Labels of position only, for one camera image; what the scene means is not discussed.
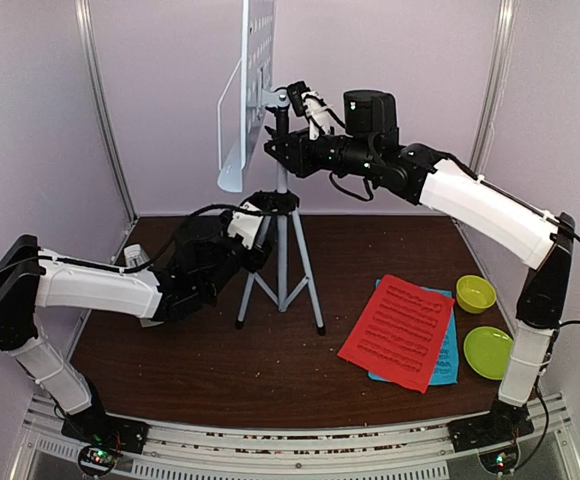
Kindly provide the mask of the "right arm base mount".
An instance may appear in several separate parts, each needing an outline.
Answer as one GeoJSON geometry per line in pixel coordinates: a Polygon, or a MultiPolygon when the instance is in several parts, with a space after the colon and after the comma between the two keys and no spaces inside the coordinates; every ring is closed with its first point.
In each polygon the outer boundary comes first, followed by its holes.
{"type": "Polygon", "coordinates": [[[503,476],[521,463],[519,440],[532,434],[534,425],[521,420],[516,426],[509,422],[496,426],[483,415],[451,421],[448,431],[456,453],[475,450],[486,472],[503,476]]]}

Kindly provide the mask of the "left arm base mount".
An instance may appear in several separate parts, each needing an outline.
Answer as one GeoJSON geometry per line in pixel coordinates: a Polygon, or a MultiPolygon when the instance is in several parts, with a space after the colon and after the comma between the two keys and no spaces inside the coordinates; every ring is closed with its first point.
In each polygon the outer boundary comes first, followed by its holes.
{"type": "Polygon", "coordinates": [[[110,474],[126,453],[142,453],[148,431],[145,422],[116,416],[108,416],[95,430],[66,416],[61,429],[64,436],[85,443],[76,462],[81,472],[93,479],[110,474]]]}

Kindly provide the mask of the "grey music stand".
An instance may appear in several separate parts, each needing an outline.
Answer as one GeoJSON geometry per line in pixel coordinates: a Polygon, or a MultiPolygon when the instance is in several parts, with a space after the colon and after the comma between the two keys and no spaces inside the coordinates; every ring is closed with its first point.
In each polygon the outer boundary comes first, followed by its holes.
{"type": "MultiPolygon", "coordinates": [[[[241,9],[240,53],[216,106],[219,174],[218,187],[241,193],[267,112],[275,117],[274,134],[289,131],[290,101],[285,87],[272,83],[275,3],[244,1],[241,9]]],[[[259,273],[245,283],[236,327],[245,322],[252,292],[259,286],[280,312],[307,290],[317,333],[326,326],[318,298],[303,225],[299,198],[288,188],[288,171],[277,166],[276,187],[259,191],[247,200],[262,210],[277,245],[277,285],[272,288],[259,273]]]]}

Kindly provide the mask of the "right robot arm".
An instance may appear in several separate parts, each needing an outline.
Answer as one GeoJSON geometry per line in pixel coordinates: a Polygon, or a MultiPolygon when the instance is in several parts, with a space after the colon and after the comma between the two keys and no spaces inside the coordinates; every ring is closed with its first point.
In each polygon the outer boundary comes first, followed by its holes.
{"type": "Polygon", "coordinates": [[[570,278],[574,220],[540,211],[488,183],[451,153],[399,141],[396,100],[378,90],[343,95],[337,117],[301,82],[265,108],[275,116],[265,151],[287,171],[356,175],[368,189],[384,188],[413,204],[448,215],[508,249],[527,266],[517,301],[511,357],[490,411],[453,421],[460,438],[482,433],[500,442],[528,417],[527,402],[547,367],[558,336],[570,278]]]}

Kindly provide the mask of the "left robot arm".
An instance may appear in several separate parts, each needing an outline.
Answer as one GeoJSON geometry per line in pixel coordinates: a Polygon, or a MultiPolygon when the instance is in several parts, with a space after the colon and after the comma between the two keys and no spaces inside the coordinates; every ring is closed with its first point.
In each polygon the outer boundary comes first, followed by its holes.
{"type": "Polygon", "coordinates": [[[162,246],[166,265],[90,262],[43,249],[20,236],[0,261],[0,351],[9,353],[93,444],[107,442],[114,424],[91,381],[49,342],[35,323],[39,307],[111,311],[157,324],[182,320],[213,306],[242,269],[260,269],[271,250],[258,241],[263,221],[278,214],[247,200],[214,204],[190,214],[162,246]]]}

